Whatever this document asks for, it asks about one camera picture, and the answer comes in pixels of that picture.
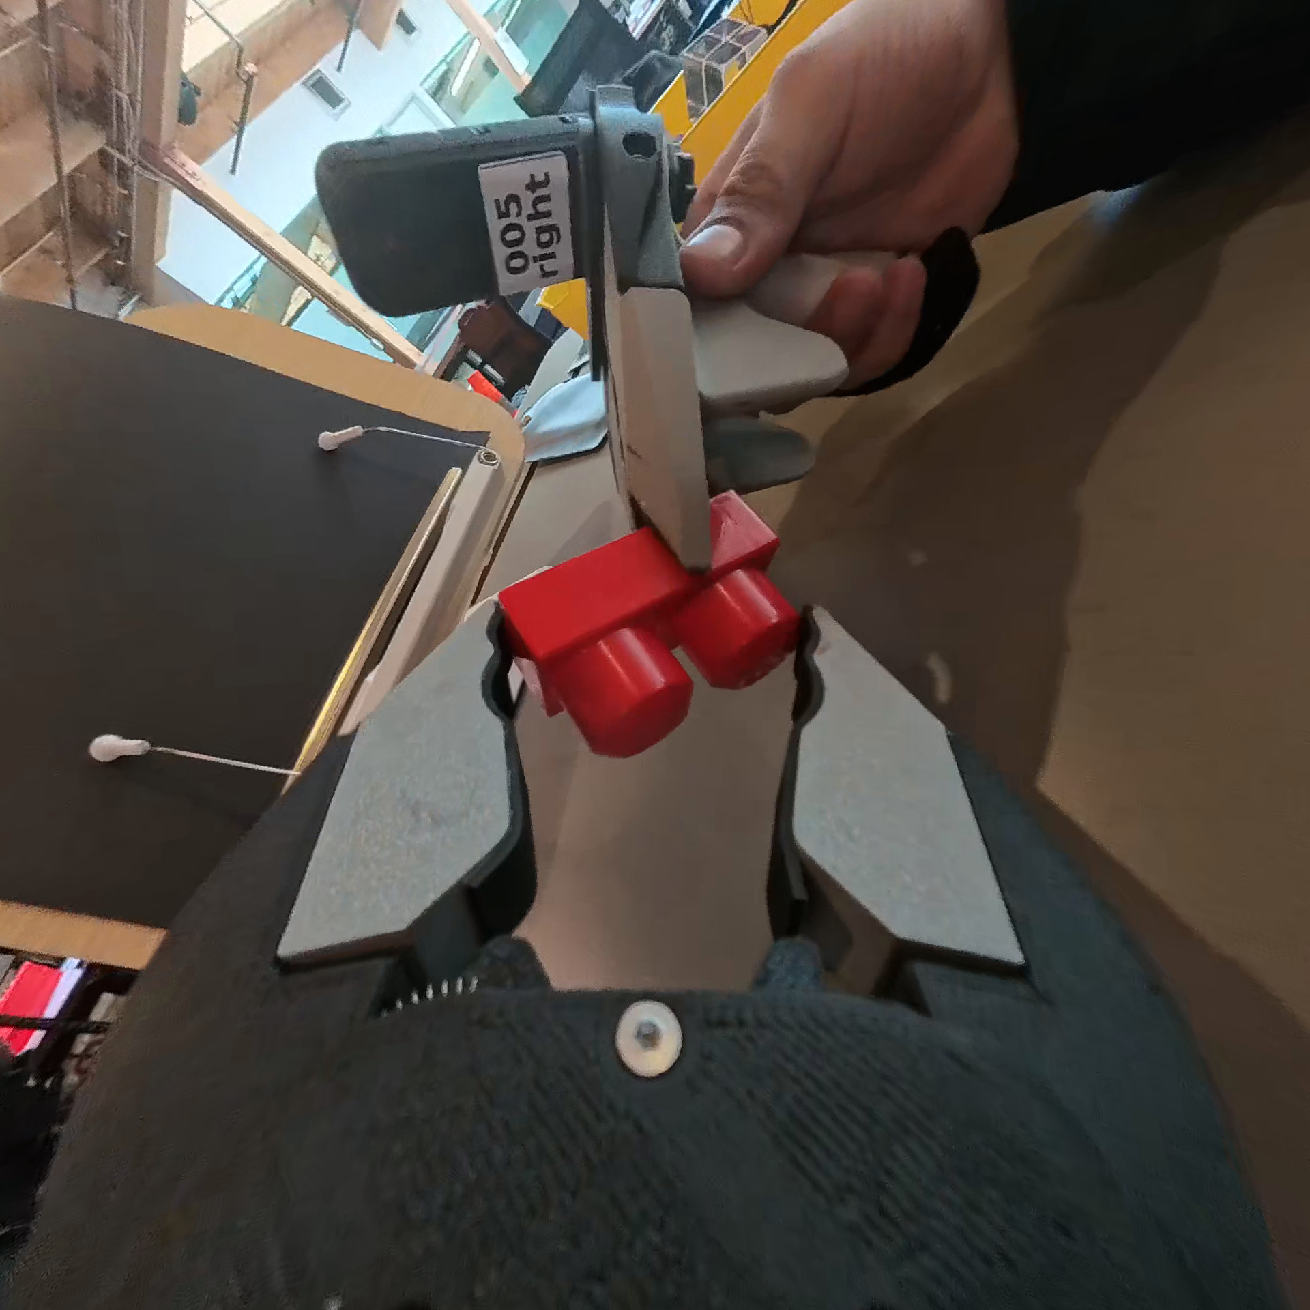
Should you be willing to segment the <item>yellow plastic bin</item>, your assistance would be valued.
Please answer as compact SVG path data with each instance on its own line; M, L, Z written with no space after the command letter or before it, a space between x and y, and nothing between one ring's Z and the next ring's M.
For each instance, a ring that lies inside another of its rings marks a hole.
M697 119L690 114L683 78L661 95L654 109L664 119L670 134L680 138L681 150L694 158L697 184L703 185L707 181L742 124L765 96L783 60L845 4L796 3L750 58L745 71Z

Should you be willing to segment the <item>grey flat tray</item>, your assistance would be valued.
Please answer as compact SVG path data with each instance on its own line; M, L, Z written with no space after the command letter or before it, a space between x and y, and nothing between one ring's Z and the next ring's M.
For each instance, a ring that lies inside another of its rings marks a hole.
M525 458L551 464L597 451L610 434L607 392L591 379L545 394L523 422Z

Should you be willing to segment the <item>person's right hand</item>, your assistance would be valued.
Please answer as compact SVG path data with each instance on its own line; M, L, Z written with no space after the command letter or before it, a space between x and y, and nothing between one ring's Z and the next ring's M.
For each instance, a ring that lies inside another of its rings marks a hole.
M891 256L844 267L801 319L857 391L908 356L928 249L982 233L1019 151L1006 3L851 3L779 65L700 185L684 280L736 299L788 256Z

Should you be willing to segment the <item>red plastic bin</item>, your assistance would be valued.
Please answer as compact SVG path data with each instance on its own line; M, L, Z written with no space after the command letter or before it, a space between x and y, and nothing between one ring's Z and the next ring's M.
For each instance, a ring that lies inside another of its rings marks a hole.
M2 1014L22 1020L54 1020L82 981L87 963L65 958L58 964L25 958L11 971L2 990ZM45 1030L2 1021L2 1046L12 1059L32 1052Z

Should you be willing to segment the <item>black wooden book stand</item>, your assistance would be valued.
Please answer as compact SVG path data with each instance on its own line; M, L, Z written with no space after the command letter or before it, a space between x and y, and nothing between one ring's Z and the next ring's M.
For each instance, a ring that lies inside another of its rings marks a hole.
M128 322L3 296L3 954L140 970L383 657L443 519L496 524L519 424L462 387L210 306ZM469 434L335 455L321 431Z

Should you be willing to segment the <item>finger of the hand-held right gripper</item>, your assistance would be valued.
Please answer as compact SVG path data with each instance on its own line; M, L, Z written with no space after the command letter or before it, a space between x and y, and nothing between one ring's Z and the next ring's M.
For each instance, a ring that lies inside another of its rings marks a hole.
M694 302L693 345L710 493L746 496L803 480L815 451L778 417L839 391L844 351L742 300Z
M604 289L615 480L681 566L712 565L691 305L679 289Z

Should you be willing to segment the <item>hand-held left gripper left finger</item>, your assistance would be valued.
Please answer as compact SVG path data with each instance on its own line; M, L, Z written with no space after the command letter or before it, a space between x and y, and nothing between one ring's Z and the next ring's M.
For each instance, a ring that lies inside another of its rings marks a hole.
M476 605L354 733L276 958L469 970L536 898L518 694L498 601Z

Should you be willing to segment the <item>red toy building block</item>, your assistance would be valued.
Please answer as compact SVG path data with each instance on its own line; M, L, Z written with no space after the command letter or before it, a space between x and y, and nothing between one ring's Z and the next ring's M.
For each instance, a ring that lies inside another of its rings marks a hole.
M598 756L634 757L686 721L694 680L680 655L740 691L795 651L801 616L766 572L778 534L735 491L710 501L710 529L704 573L644 527L500 592L523 680Z

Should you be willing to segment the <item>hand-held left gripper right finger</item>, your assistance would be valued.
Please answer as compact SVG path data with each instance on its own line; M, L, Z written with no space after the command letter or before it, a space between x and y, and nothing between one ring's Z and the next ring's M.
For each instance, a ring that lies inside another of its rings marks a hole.
M768 875L778 940L825 974L910 958L1020 974L1025 951L943 724L824 608L795 654Z

